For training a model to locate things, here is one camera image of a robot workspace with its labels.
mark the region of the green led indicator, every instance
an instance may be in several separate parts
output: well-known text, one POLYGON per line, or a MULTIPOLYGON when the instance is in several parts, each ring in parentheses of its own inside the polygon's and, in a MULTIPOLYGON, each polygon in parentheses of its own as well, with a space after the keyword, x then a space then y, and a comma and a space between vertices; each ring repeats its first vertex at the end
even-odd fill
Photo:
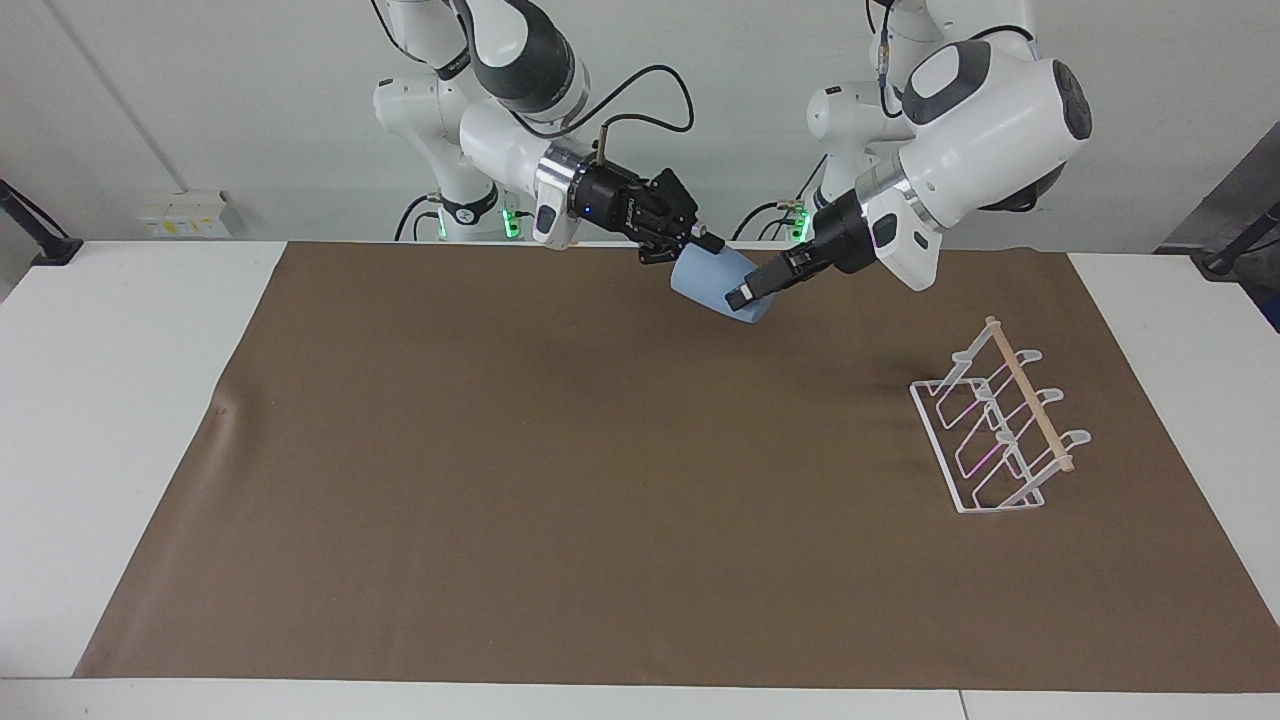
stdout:
POLYGON ((502 219, 507 223, 507 237, 515 240, 520 237, 520 218, 515 213, 503 208, 502 219))
POLYGON ((809 210, 800 210, 800 217, 791 222, 791 240, 804 242, 809 238, 809 228, 813 227, 813 215, 809 210))

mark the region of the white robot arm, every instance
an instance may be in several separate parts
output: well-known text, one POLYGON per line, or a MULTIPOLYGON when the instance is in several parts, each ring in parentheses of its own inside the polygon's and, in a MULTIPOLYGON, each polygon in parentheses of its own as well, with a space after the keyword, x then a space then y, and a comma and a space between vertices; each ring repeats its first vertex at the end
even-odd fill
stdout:
POLYGON ((726 296, 733 309, 876 260, 925 290, 946 229, 978 209, 1034 205, 1093 132, 1075 76, 1039 56, 1027 0, 876 1, 887 24, 873 51, 879 82, 827 88, 809 105, 831 155, 814 238, 748 275, 726 296))
MULTIPOLYGON (((568 247, 582 219, 626 234, 646 264, 675 260, 689 243, 710 252, 723 249, 723 241, 698 222, 696 202, 669 169, 641 179, 602 161, 573 138, 572 131, 599 108, 586 109, 586 68, 534 3, 390 0, 390 5, 396 36, 407 53, 433 65, 463 65, 448 81, 452 85, 438 81, 444 90, 419 94, 420 99, 403 102, 401 113, 392 108, 408 95, 411 83, 389 81, 375 95, 383 123, 408 137, 438 176, 443 168, 460 179, 483 177, 494 187, 532 197, 532 238, 554 250, 568 247), (460 47, 465 60, 454 60, 462 56, 454 54, 460 47)), ((681 87, 687 96, 682 82, 681 87)), ((448 199, 443 179, 442 191, 448 199)))

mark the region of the white wire rack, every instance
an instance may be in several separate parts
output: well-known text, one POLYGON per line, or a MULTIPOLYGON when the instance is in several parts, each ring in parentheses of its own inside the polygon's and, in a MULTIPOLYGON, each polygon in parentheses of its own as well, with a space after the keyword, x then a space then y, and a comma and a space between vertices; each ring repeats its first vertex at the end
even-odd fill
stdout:
POLYGON ((1024 370, 1025 365, 1041 359, 1043 354, 1038 350, 1015 352, 1000 320, 987 318, 987 327, 969 347, 951 356, 954 365, 946 378, 911 383, 911 397, 957 511, 1004 512, 1043 506, 1041 486, 1057 473, 1074 470, 1071 450, 1093 439, 1085 430, 1059 433, 1053 428, 1044 406, 1062 400, 1062 391, 1034 389, 1024 370), (1000 350, 1001 365, 989 375, 972 377, 969 373, 978 354, 991 341, 1000 350), (1021 398, 1006 397, 1002 405, 1001 397, 1011 386, 1021 398), (945 410, 948 401, 951 407, 960 409, 945 410), (1006 411, 1005 407, 1014 402, 1014 410, 1006 411), (1028 459, 1023 438, 1032 425, 1039 428, 1047 447, 1028 459), (954 430, 959 434, 965 428, 968 432, 955 450, 945 452, 938 433, 954 430), (965 457, 973 456, 980 459, 965 462, 965 457), (1012 482, 992 482, 997 479, 1012 482), (964 483, 963 488, 957 480, 964 483), (997 486, 1014 489, 1006 497, 1001 497, 1005 492, 1000 491, 995 500, 991 492, 979 500, 984 489, 995 491, 997 486))

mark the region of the wooden dowel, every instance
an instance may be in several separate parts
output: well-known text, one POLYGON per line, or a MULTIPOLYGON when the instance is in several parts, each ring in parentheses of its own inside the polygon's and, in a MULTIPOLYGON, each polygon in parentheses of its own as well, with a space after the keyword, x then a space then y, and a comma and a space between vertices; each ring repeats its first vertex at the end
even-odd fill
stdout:
POLYGON ((1070 473, 1075 469, 1075 464, 1071 462, 1071 456, 1066 454, 1066 447, 1062 445, 1061 436, 1059 436, 1057 429, 1053 428, 1053 421, 1048 419, 1048 413, 1044 411, 1044 406, 1041 404, 1039 396, 1036 395, 1036 388, 1032 387, 1030 379, 1027 378, 1027 372, 1023 370, 1021 364, 1018 361, 1018 354, 1014 352, 1014 346, 1010 345, 1009 338, 1005 337, 1004 325, 1001 325, 1000 320, 996 318, 987 318, 987 324, 996 325, 991 332, 991 337, 996 341, 996 346, 1000 347, 1000 354, 1005 356, 1009 372, 1012 373, 1014 380, 1018 382, 1018 389, 1023 391, 1023 398, 1027 400, 1027 406, 1032 409, 1032 415, 1036 416, 1036 424, 1039 425, 1041 433, 1044 436, 1044 442, 1047 442, 1050 450, 1053 451, 1053 457, 1062 461, 1062 471, 1070 473))

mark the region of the white wall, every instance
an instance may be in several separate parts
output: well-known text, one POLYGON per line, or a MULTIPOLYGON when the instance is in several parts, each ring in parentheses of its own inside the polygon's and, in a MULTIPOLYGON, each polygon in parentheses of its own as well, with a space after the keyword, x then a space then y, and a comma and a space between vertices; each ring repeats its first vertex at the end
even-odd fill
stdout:
MULTIPOLYGON (((856 0, 541 5, 600 88, 653 61, 685 73, 695 132, 623 124, 611 149, 639 170, 675 167, 721 232, 794 193, 817 160, 803 118, 812 92, 872 76, 856 0)), ((1280 74, 1280 4, 1036 8, 1044 50, 1084 83, 1094 141, 1041 211, 975 217, 948 242, 1149 251, 1280 118, 1280 95, 1267 91, 1280 74)), ((433 182, 374 119, 370 95, 379 79, 416 72, 364 0, 4 0, 0 174, 90 237, 138 234, 138 193, 173 188, 177 176, 228 191, 252 237, 381 240, 433 182)), ((632 97, 620 109, 681 117, 678 94, 657 78, 632 97)))

